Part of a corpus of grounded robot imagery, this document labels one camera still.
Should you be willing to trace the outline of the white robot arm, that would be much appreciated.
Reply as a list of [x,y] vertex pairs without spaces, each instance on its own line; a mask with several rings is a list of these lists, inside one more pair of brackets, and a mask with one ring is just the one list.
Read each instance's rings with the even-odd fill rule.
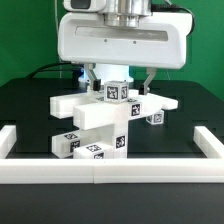
[[169,0],[63,0],[63,6],[58,54],[82,64],[93,87],[127,80],[131,66],[147,69],[147,87],[158,68],[180,69],[186,62],[195,27],[187,8]]

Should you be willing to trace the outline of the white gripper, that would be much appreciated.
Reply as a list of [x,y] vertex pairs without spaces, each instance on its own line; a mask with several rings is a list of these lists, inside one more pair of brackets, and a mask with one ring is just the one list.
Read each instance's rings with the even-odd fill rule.
[[63,0],[63,5],[58,54],[84,64],[93,91],[101,88],[95,64],[148,67],[139,88],[146,95],[156,68],[179,69],[186,62],[194,19],[182,7],[151,0]]

